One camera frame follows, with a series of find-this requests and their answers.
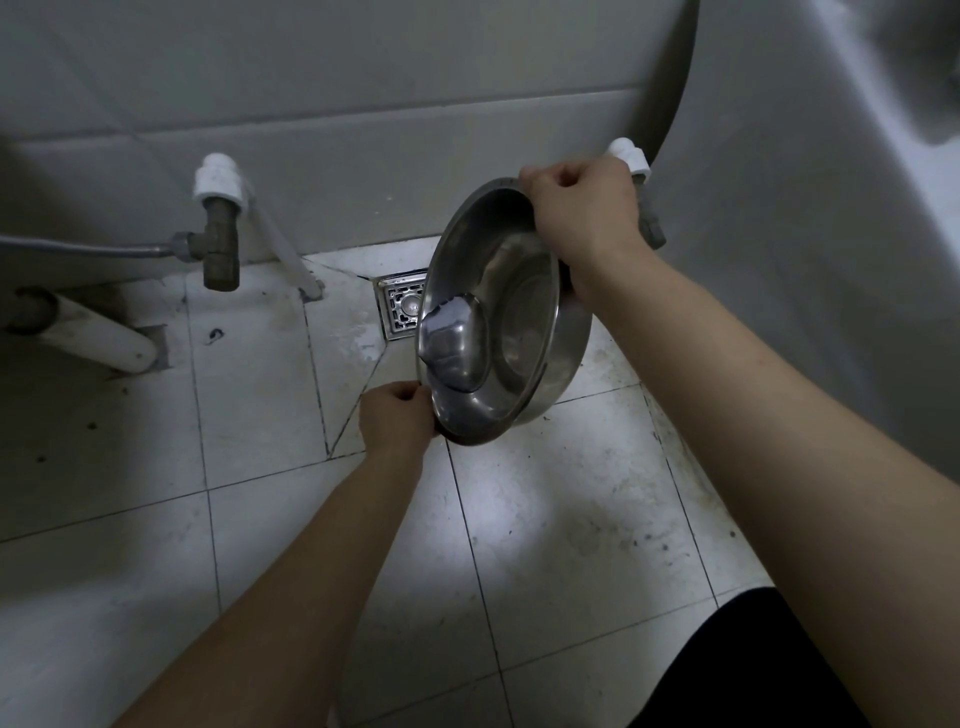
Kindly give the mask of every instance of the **metal bowl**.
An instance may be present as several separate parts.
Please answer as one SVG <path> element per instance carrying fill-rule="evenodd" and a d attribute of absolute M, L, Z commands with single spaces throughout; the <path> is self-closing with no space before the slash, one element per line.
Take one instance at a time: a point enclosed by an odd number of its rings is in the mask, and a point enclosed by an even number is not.
<path fill-rule="evenodd" d="M 444 351 L 447 369 L 451 352 L 467 363 L 482 362 L 479 386 L 469 392 L 444 384 L 438 376 L 444 369 L 423 360 L 430 344 L 423 321 L 456 299 L 471 304 L 459 310 L 485 319 L 445 332 L 483 332 L 454 338 L 456 346 Z M 460 445 L 481 445 L 541 415 L 577 373 L 591 320 L 573 293 L 569 270 L 537 234 L 519 181 L 503 178 L 480 187 L 447 225 L 423 286 L 417 365 L 420 381 L 433 391 L 438 430 Z M 488 354 L 471 349 L 480 346 L 477 341 L 486 342 Z"/>

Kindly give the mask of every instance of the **pvc pipe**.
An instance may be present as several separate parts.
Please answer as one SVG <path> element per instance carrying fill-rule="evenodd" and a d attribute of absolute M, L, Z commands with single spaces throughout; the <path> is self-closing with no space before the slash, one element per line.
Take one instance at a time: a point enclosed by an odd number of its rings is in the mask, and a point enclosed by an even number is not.
<path fill-rule="evenodd" d="M 0 235 L 0 248 L 5 246 L 42 253 L 97 255 L 100 257 L 168 257 L 174 254 L 173 249 L 164 243 L 128 246 L 86 245 L 85 243 L 67 243 L 62 240 L 50 240 L 43 237 Z"/>
<path fill-rule="evenodd" d="M 36 339 L 47 346 L 121 372 L 139 374 L 156 361 L 154 342 L 58 294 L 57 316 Z"/>
<path fill-rule="evenodd" d="M 324 297 L 324 287 L 315 279 L 303 264 L 300 254 L 293 243 L 283 234 L 283 231 L 274 222 L 274 218 L 264 209 L 263 205 L 251 206 L 249 219 L 274 251 L 274 255 L 283 263 L 296 285 L 308 301 L 319 301 Z"/>

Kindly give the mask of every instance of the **floor drain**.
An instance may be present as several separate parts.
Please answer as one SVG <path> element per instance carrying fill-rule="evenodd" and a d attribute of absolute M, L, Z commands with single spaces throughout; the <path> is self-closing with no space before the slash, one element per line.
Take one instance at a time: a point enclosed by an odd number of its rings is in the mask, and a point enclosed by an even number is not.
<path fill-rule="evenodd" d="M 421 270 L 387 276 L 373 282 L 383 335 L 387 341 L 414 335 L 425 279 L 426 270 Z"/>

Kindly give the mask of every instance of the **white tile floor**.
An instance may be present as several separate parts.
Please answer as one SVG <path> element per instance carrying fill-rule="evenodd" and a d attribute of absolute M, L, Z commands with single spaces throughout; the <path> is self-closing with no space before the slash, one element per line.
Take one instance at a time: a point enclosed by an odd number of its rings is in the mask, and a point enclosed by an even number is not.
<path fill-rule="evenodd" d="M 363 457 L 356 403 L 415 375 L 369 278 L 436 238 L 108 290 L 171 367 L 110 373 L 0 340 L 0 725 L 105 726 L 283 550 Z M 347 724 L 620 728 L 690 634 L 768 583 L 595 322 L 540 420 L 433 443 L 351 650 Z"/>

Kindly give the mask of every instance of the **tile grout line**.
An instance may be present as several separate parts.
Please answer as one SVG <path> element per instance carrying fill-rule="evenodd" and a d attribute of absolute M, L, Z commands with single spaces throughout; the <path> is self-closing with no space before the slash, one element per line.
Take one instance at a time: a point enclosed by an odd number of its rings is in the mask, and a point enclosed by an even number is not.
<path fill-rule="evenodd" d="M 121 508 L 119 511 L 110 511 L 109 513 L 102 513 L 98 516 L 90 516 L 85 519 L 77 519 L 76 521 L 70 521 L 67 523 L 61 523 L 60 525 L 52 525 L 49 528 L 40 528 L 37 531 L 30 531 L 29 533 L 21 533 L 17 536 L 10 536 L 6 539 L 0 539 L 0 545 L 8 544 L 11 541 L 19 541 L 20 539 L 29 539 L 32 536 L 39 536 L 44 533 L 50 533 L 51 531 L 59 531 L 61 528 L 69 528 L 70 526 L 80 525 L 81 523 L 90 523 L 91 521 L 99 521 L 100 519 L 108 519 L 111 516 L 120 516 L 124 513 L 130 513 L 131 511 L 139 511 L 142 508 L 150 508 L 153 505 L 160 505 L 161 503 L 169 503 L 172 500 L 180 500 L 184 497 L 193 497 L 198 496 L 201 493 L 205 493 L 206 490 L 202 491 L 193 491 L 192 493 L 181 493 L 179 496 L 170 496 L 166 498 L 161 498 L 160 500 L 153 500 L 149 503 L 141 503 L 140 505 L 132 505 L 130 508 Z"/>
<path fill-rule="evenodd" d="M 89 523 L 89 522 L 91 522 L 91 521 L 98 521 L 99 519 L 106 519 L 106 518 L 109 518 L 109 517 L 111 517 L 111 516 L 120 516 L 120 515 L 122 515 L 122 514 L 124 514 L 124 513 L 130 513 L 131 511 L 138 511 L 138 510 L 140 510 L 141 508 L 149 508 L 149 507 L 152 506 L 152 505 L 160 505 L 161 503 L 169 503 L 171 500 L 179 500 L 179 499 L 182 498 L 182 497 L 198 496 L 198 495 L 201 494 L 201 493 L 212 493 L 213 491 L 223 490 L 224 488 L 231 488 L 231 487 L 234 486 L 234 485 L 243 485 L 244 483 L 252 483 L 252 482 L 254 482 L 255 480 L 262 480 L 262 479 L 264 479 L 264 478 L 271 477 L 272 475 L 283 475 L 284 473 L 292 473 L 293 471 L 303 470 L 304 468 L 312 468 L 312 467 L 315 466 L 315 465 L 322 465 L 323 463 L 330 463 L 330 462 L 333 462 L 334 460 L 343 460 L 343 459 L 348 458 L 348 457 L 351 457 L 351 456 L 353 456 L 353 455 L 360 455 L 360 454 L 362 454 L 362 453 L 363 453 L 362 450 L 358 450 L 358 451 L 356 451 L 356 452 L 350 452 L 350 453 L 348 453 L 348 454 L 346 454 L 346 455 L 337 455 L 336 457 L 329 457 L 329 458 L 327 458 L 326 460 L 318 460 L 318 461 L 315 462 L 315 463 L 307 463 L 306 465 L 297 465 L 297 466 L 294 467 L 294 468 L 287 468 L 286 470 L 276 471 L 275 473 L 264 473 L 263 475 L 256 475 L 255 477 L 250 477 L 250 478 L 247 478 L 246 480 L 237 480 L 236 482 L 232 482 L 232 483 L 224 483 L 223 485 L 215 485 L 215 486 L 213 486 L 212 488 L 204 488 L 203 490 L 200 490 L 200 491 L 191 491 L 190 493 L 181 493 L 181 494 L 179 494 L 179 495 L 177 495 L 177 496 L 170 496 L 170 497 L 166 497 L 166 498 L 161 498 L 160 500 L 151 500 L 149 503 L 140 503 L 139 505 L 132 505 L 132 506 L 130 506 L 129 508 L 121 508 L 120 510 L 117 510 L 117 511 L 110 511 L 110 512 L 108 512 L 108 513 L 101 513 L 101 514 L 98 514 L 98 515 L 96 515 L 96 516 L 89 516 L 89 517 L 84 518 L 84 519 L 77 519 L 76 521 L 70 521 L 70 522 L 67 522 L 67 523 L 58 523 L 57 525 L 52 525 L 52 526 L 50 526 L 50 527 L 48 527 L 48 528 L 40 528 L 40 529 L 37 530 L 37 531 L 29 531 L 29 532 L 27 532 L 27 533 L 17 534 L 16 536 L 10 536 L 9 538 L 0 539 L 0 544 L 6 544 L 6 543 L 9 543 L 9 542 L 11 542 L 11 541 L 17 541 L 17 540 L 19 540 L 19 539 L 27 539 L 27 538 L 30 538 L 31 536 L 39 536 L 39 535 L 42 534 L 42 533 L 49 533 L 50 531 L 56 531 L 56 530 L 59 530 L 59 529 L 61 529 L 61 528 L 68 528 L 68 527 L 70 527 L 70 526 L 72 526 L 72 525 L 80 525 L 81 523 Z"/>
<path fill-rule="evenodd" d="M 616 629 L 612 629 L 610 632 L 603 632 L 603 633 L 601 633 L 601 634 L 599 634 L 599 635 L 595 635 L 594 637 L 590 637 L 590 638 L 588 638 L 588 639 L 586 639 L 586 640 L 581 640 L 581 641 L 579 641 L 579 642 L 577 642 L 577 643 L 568 644 L 566 647 L 561 647 L 560 649 L 555 649 L 555 650 L 553 650 L 552 652 L 546 652 L 546 653 L 544 653 L 544 654 L 542 654 L 542 655 L 538 655 L 537 657 L 531 657 L 529 660 L 524 660 L 523 662 L 519 662 L 519 663 L 517 663 L 516 665 L 510 665 L 509 667 L 506 668 L 505 671 L 506 671 L 506 672 L 510 672 L 511 670 L 518 669 L 519 667 L 526 667 L 526 666 L 528 666 L 528 665 L 532 665 L 533 663 L 538 662 L 538 661 L 540 661 L 540 660 L 545 660 L 545 659 L 548 658 L 548 657 L 554 657 L 554 656 L 556 656 L 556 655 L 559 655 L 559 654 L 562 653 L 562 652 L 566 652 L 568 649 L 574 649 L 574 648 L 576 648 L 576 647 L 583 647 L 585 644 L 590 644 L 590 643 L 592 643 L 592 642 L 596 642 L 597 640 L 602 640 L 603 638 L 605 638 L 605 637 L 610 637 L 611 635 L 615 635 L 615 634 L 617 634 L 618 632 L 623 632 L 623 631 L 628 630 L 628 629 L 633 629 L 634 627 L 639 627 L 641 624 L 646 624 L 648 621 L 653 621 L 654 619 L 660 619 L 661 617 L 666 617 L 667 615 L 672 615 L 672 614 L 674 614 L 674 613 L 676 613 L 676 612 L 679 612 L 679 611 L 682 610 L 682 609 L 686 609 L 687 607 L 692 607 L 692 606 L 695 606 L 695 605 L 697 605 L 697 604 L 703 604 L 705 601 L 713 601 L 713 602 L 715 602 L 716 600 L 715 600 L 714 598 L 709 597 L 709 596 L 705 596 L 703 599 L 697 599 L 696 601 L 691 601 L 689 604 L 683 604 L 683 605 L 681 605 L 681 606 L 679 606 L 679 607 L 674 607 L 673 609 L 668 609 L 666 612 L 660 612 L 659 614 L 655 614 L 655 615 L 653 615 L 653 616 L 651 616 L 651 617 L 647 617 L 646 619 L 641 619 L 641 620 L 639 620 L 639 621 L 631 622 L 630 624 L 625 624 L 625 625 L 623 625 L 622 627 L 617 627 Z"/>
<path fill-rule="evenodd" d="M 467 511 L 464 510 L 464 499 L 460 495 L 460 481 L 457 479 L 457 469 L 453 465 L 453 453 L 450 452 L 450 441 L 444 439 L 446 457 L 450 461 L 450 472 L 453 473 L 453 485 L 457 489 L 457 500 L 460 502 L 460 515 L 464 519 L 464 530 L 467 532 L 467 545 L 470 547 L 470 559 L 473 561 L 473 571 L 477 576 L 477 589 L 480 590 L 480 602 L 483 604 L 484 617 L 487 618 L 487 629 L 490 632 L 490 642 L 493 647 L 493 658 L 496 660 L 496 671 L 500 676 L 500 688 L 503 690 L 503 699 L 507 703 L 507 715 L 510 717 L 511 728 L 514 728 L 514 712 L 510 709 L 510 696 L 507 694 L 507 683 L 503 678 L 503 667 L 500 666 L 500 653 L 496 649 L 496 638 L 493 636 L 493 624 L 490 621 L 490 610 L 487 608 L 487 598 L 483 593 L 483 583 L 480 581 L 480 569 L 477 567 L 477 557 L 473 552 L 473 540 L 470 538 L 470 526 L 467 523 Z"/>
<path fill-rule="evenodd" d="M 331 454 L 331 455 L 333 454 L 333 451 L 337 448 L 337 446 L 340 445 L 340 438 L 342 438 L 342 437 L 344 436 L 344 432 L 347 431 L 347 425 L 350 424 L 350 418 L 353 417 L 353 413 L 356 412 L 357 407 L 360 406 L 360 399 L 364 396 L 364 394 L 366 394 L 367 388 L 370 387 L 370 383 L 373 381 L 373 375 L 376 374 L 376 370 L 377 370 L 377 368 L 379 368 L 380 362 L 383 361 L 383 357 L 386 356 L 386 354 L 387 354 L 387 345 L 388 345 L 389 343 L 390 343 L 390 342 L 386 342 L 386 341 L 384 342 L 383 351 L 380 352 L 380 355 L 377 357 L 377 359 L 376 359 L 376 364 L 373 365 L 373 369 L 372 369 L 371 372 L 370 372 L 370 376 L 367 377 L 367 381 L 366 381 L 366 383 L 363 385 L 363 389 L 360 390 L 360 397 L 358 397 L 358 398 L 357 398 L 357 401 L 353 403 L 353 406 L 352 406 L 352 408 L 350 409 L 350 413 L 347 415 L 347 421 L 344 422 L 344 426 L 341 427 L 341 429 L 340 429 L 340 434 L 337 435 L 337 440 L 336 440 L 336 442 L 333 443 L 333 449 L 330 451 L 330 454 Z"/>
<path fill-rule="evenodd" d="M 320 410 L 320 428 L 324 432 L 324 453 L 326 460 L 333 454 L 333 448 L 326 443 L 326 419 L 324 418 L 324 403 L 320 400 L 320 380 L 317 379 L 317 360 L 313 357 L 313 339 L 310 337 L 310 321 L 306 316 L 306 303 L 300 302 L 303 309 L 303 327 L 306 329 L 306 350 L 310 354 L 310 369 L 313 370 L 313 389 L 317 393 L 317 409 Z"/>
<path fill-rule="evenodd" d="M 657 435 L 657 442 L 660 444 L 660 452 L 663 455 L 663 462 L 666 463 L 666 469 L 670 473 L 670 479 L 673 481 L 673 489 L 677 492 L 677 500 L 680 501 L 680 507 L 684 511 L 684 520 L 686 521 L 686 527 L 690 531 L 690 538 L 693 539 L 693 547 L 697 549 L 697 558 L 700 559 L 700 568 L 704 570 L 704 576 L 707 578 L 707 586 L 710 587 L 710 593 L 713 595 L 713 604 L 717 609 L 720 609 L 720 602 L 717 601 L 717 593 L 713 589 L 713 582 L 710 581 L 710 574 L 707 571 L 707 564 L 704 563 L 704 555 L 700 552 L 700 544 L 697 542 L 697 534 L 693 532 L 693 525 L 690 523 L 690 517 L 686 513 L 686 504 L 684 503 L 684 497 L 680 495 L 680 486 L 677 485 L 677 476 L 673 474 L 673 468 L 670 467 L 670 458 L 666 455 L 666 449 L 663 447 L 663 440 L 660 436 L 660 433 L 657 432 L 657 423 L 654 422 L 653 412 L 650 410 L 650 400 L 647 399 L 646 387 L 640 387 L 640 391 L 643 393 L 643 401 L 647 405 L 647 413 L 650 415 L 650 422 L 654 426 L 654 433 Z"/>
<path fill-rule="evenodd" d="M 590 398 L 590 397 L 599 397 L 600 395 L 608 395 L 610 392 L 619 392 L 620 390 L 630 389 L 631 387 L 642 388 L 642 386 L 643 386 L 642 382 L 638 381 L 638 382 L 635 382 L 634 384 L 624 384 L 622 387 L 613 387 L 612 389 L 605 389 L 602 392 L 591 392 L 588 395 L 581 395 L 580 397 L 572 397 L 569 400 L 560 400 L 560 401 L 554 402 L 553 404 L 550 405 L 550 409 L 553 409 L 558 404 L 567 404 L 568 402 L 572 402 L 572 401 L 586 400 L 587 398 Z"/>
<path fill-rule="evenodd" d="M 213 555 L 213 581 L 217 587 L 217 614 L 223 614 L 224 602 L 220 597 L 220 566 L 217 564 L 217 537 L 213 532 L 213 505 L 210 503 L 210 489 L 206 480 L 206 450 L 204 449 L 204 421 L 200 416 L 200 392 L 197 390 L 197 363 L 193 356 L 193 326 L 190 316 L 190 300 L 186 290 L 186 274 L 180 274 L 183 283 L 183 310 L 186 313 L 186 339 L 190 350 L 190 382 L 193 385 L 193 402 L 197 407 L 197 437 L 200 439 L 200 465 L 204 471 L 204 490 L 206 491 L 206 515 L 210 523 L 210 552 Z"/>
<path fill-rule="evenodd" d="M 65 41 L 59 36 L 59 33 L 53 29 L 48 31 L 52 35 L 56 35 L 58 45 L 64 44 Z M 66 62 L 71 62 L 74 60 L 73 51 L 69 47 L 57 49 L 63 59 Z M 195 122 L 179 122 L 170 125 L 157 125 L 157 126 L 144 126 L 140 127 L 139 122 L 131 117 L 121 105 L 116 102 L 112 96 L 108 95 L 105 89 L 100 88 L 99 82 L 96 81 L 94 74 L 90 69 L 83 67 L 83 73 L 78 74 L 74 71 L 74 76 L 81 81 L 84 87 L 87 88 L 96 97 L 96 101 L 100 104 L 103 104 L 101 96 L 107 96 L 109 98 L 109 104 L 113 107 L 107 109 L 108 113 L 113 115 L 122 115 L 125 118 L 125 123 L 120 124 L 119 119 L 112 119 L 114 121 L 114 129 L 111 132 L 77 132 L 77 133 L 46 133 L 46 134 L 35 134 L 35 135 L 26 135 L 18 137 L 16 142 L 24 143 L 46 143 L 46 142 L 58 142 L 64 141 L 66 139 L 74 138 L 95 138 L 98 136 L 116 136 L 116 135 L 129 135 L 129 136 L 160 136 L 167 134 L 179 134 L 179 133 L 191 133 L 191 132 L 231 132 L 231 131 L 244 131 L 250 127 L 262 126 L 262 125 L 279 125 L 279 124 L 303 124 L 310 122 L 339 122 L 344 123 L 345 120 L 349 120 L 351 117 L 371 117 L 371 116 L 383 116 L 392 113 L 417 113 L 424 111 L 437 110 L 443 112 L 445 109 L 450 107 L 477 107 L 477 106 L 488 106 L 493 104 L 509 104 L 516 102 L 537 102 L 537 101 L 549 101 L 554 99 L 563 99 L 566 96 L 598 96 L 602 94 L 611 94 L 611 93 L 622 93 L 625 91 L 642 91 L 649 85 L 649 82 L 644 81 L 638 84 L 626 84 L 626 85 L 599 85 L 599 86 L 578 86 L 569 89 L 557 90 L 557 91 L 547 91 L 541 93 L 534 93 L 533 95 L 517 95 L 517 94 L 500 94 L 492 96 L 478 96 L 475 98 L 453 98 L 453 99 L 427 99 L 420 102 L 415 102 L 413 104 L 393 104 L 393 105 L 374 105 L 367 107 L 353 107 L 346 108 L 343 110 L 333 110 L 329 109 L 326 111 L 302 111 L 302 112 L 289 112 L 281 113 L 277 115 L 267 115 L 267 116 L 246 116 L 239 117 L 235 119 L 218 119 L 212 121 L 195 121 Z"/>
<path fill-rule="evenodd" d="M 489 675 L 481 675 L 480 677 L 470 680 L 469 682 L 463 683 L 462 685 L 455 685 L 454 687 L 447 688 L 444 691 L 435 692 L 432 695 L 427 695 L 426 697 L 418 698 L 417 700 L 414 700 L 412 703 L 406 703 L 404 705 L 399 706 L 398 708 L 391 708 L 386 713 L 381 713 L 377 716 L 364 718 L 359 723 L 351 723 L 349 728 L 362 728 L 362 726 L 370 725 L 371 723 L 374 723 L 380 720 L 381 718 L 395 716 L 397 713 L 402 713 L 408 708 L 413 708 L 414 706 L 421 705 L 429 700 L 436 700 L 438 697 L 449 695 L 452 692 L 461 691 L 463 688 L 468 688 L 469 686 L 475 685 L 476 683 L 482 682 L 483 680 L 489 680 L 490 678 L 496 676 L 496 674 L 497 674 L 496 672 L 491 672 Z"/>

